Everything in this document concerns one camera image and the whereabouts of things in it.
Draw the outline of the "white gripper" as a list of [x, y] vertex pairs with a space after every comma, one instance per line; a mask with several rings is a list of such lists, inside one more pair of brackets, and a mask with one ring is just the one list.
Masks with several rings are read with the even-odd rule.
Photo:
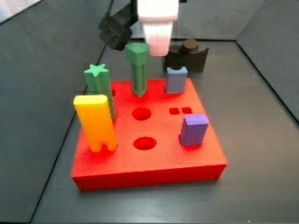
[[137, 0], [138, 19], [151, 56], [166, 56], [170, 50], [174, 22], [178, 20], [179, 0]]

